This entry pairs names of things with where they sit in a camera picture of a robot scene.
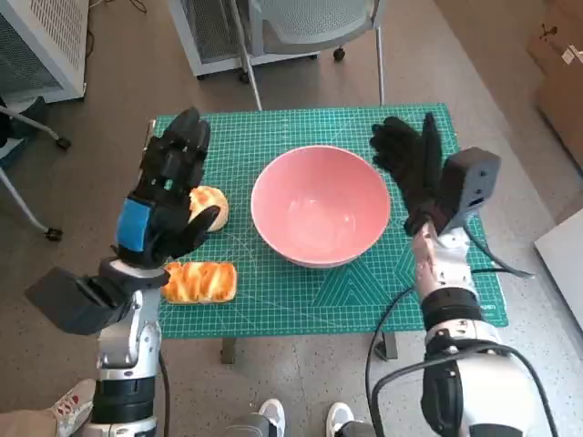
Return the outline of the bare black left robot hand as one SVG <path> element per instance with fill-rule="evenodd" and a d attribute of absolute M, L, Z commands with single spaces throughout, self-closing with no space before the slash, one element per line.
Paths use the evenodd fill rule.
<path fill-rule="evenodd" d="M 128 265 L 155 269 L 189 254 L 208 238 L 220 209 L 190 219 L 190 192 L 201 182 L 210 124 L 188 108 L 159 137 L 151 137 L 139 165 L 137 185 L 118 217 L 116 254 Z"/>

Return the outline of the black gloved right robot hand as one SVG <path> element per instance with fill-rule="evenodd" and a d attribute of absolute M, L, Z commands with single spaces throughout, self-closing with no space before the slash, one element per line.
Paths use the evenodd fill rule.
<path fill-rule="evenodd" d="M 434 115 L 424 116 L 417 132 L 398 117 L 372 125 L 374 164 L 397 184 L 408 212 L 405 233 L 412 237 L 434 216 L 442 170 L 442 141 Z"/>

